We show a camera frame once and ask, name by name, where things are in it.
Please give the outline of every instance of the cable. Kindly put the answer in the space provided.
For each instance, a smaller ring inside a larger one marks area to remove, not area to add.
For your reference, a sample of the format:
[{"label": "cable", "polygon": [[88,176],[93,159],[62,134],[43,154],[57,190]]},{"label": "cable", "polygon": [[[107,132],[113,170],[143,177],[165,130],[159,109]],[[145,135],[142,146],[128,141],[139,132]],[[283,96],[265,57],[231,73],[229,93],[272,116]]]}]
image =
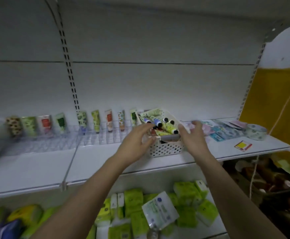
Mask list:
[{"label": "cable", "polygon": [[[271,133],[273,132],[274,128],[276,127],[276,125],[278,124],[280,118],[282,117],[282,114],[287,106],[287,104],[289,103],[290,101],[290,96],[289,98],[286,100],[284,106],[282,107],[282,110],[280,112],[280,115],[278,117],[278,119],[276,120],[276,122],[274,123],[273,127],[271,128],[270,132],[268,133],[268,135],[271,135]],[[249,198],[251,199],[252,198],[252,184],[253,184],[253,180],[254,180],[254,176],[255,176],[255,172],[257,171],[257,166],[258,166],[258,162],[259,162],[259,155],[257,156],[256,158],[256,161],[255,161],[255,166],[254,166],[254,171],[253,171],[253,174],[252,174],[252,177],[251,177],[251,181],[250,181],[250,188],[249,188]]]}]

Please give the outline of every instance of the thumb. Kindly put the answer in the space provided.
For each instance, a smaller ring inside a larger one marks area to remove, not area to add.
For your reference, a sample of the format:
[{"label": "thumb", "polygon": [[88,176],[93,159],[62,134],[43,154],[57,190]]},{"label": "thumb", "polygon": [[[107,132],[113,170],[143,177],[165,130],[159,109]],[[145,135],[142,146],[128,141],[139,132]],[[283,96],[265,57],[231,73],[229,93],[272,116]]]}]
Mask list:
[{"label": "thumb", "polygon": [[182,125],[182,124],[179,124],[178,125],[178,130],[179,130],[179,133],[182,137],[186,137],[189,135],[189,133],[187,132],[186,128]]},{"label": "thumb", "polygon": [[151,145],[153,145],[153,144],[155,143],[155,141],[156,141],[156,137],[151,137],[151,138],[148,139],[145,143],[143,143],[143,145],[142,145],[142,149],[143,149],[144,151],[147,151],[147,149],[148,149]]}]

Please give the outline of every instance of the hand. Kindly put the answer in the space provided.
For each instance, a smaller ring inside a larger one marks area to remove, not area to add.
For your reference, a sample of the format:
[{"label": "hand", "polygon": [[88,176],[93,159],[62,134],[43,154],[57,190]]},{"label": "hand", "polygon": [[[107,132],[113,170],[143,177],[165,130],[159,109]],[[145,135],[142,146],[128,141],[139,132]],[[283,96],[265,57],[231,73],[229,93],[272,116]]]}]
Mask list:
[{"label": "hand", "polygon": [[147,149],[155,143],[156,137],[151,137],[144,144],[142,143],[143,135],[153,126],[154,124],[152,123],[146,123],[134,127],[124,138],[114,156],[121,160],[126,167],[139,160]]},{"label": "hand", "polygon": [[195,125],[195,128],[191,130],[191,133],[188,133],[184,126],[179,124],[180,135],[188,152],[195,159],[204,159],[210,156],[211,153],[203,135],[202,124],[199,121],[193,121],[192,124]]}]

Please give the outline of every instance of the forearm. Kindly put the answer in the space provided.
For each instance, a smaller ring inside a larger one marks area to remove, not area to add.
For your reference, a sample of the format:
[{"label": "forearm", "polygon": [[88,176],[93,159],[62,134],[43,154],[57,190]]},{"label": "forearm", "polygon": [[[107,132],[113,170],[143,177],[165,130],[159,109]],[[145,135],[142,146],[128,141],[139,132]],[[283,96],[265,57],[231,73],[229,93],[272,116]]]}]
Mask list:
[{"label": "forearm", "polygon": [[85,239],[107,194],[125,167],[116,157],[109,158],[31,239]]},{"label": "forearm", "polygon": [[250,201],[210,153],[206,153],[203,159],[195,160],[206,177],[231,239],[286,238]]}]

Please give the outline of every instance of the person's left hand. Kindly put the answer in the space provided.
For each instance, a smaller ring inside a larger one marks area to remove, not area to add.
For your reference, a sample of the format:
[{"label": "person's left hand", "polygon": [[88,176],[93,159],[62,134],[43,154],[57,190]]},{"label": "person's left hand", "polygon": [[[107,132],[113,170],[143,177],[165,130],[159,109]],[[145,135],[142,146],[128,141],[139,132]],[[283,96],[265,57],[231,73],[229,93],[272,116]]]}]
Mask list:
[{"label": "person's left hand", "polygon": [[119,159],[126,167],[139,160],[147,149],[155,143],[156,137],[151,137],[144,144],[142,143],[143,135],[154,126],[152,123],[146,123],[134,127],[115,153],[116,159]]}]

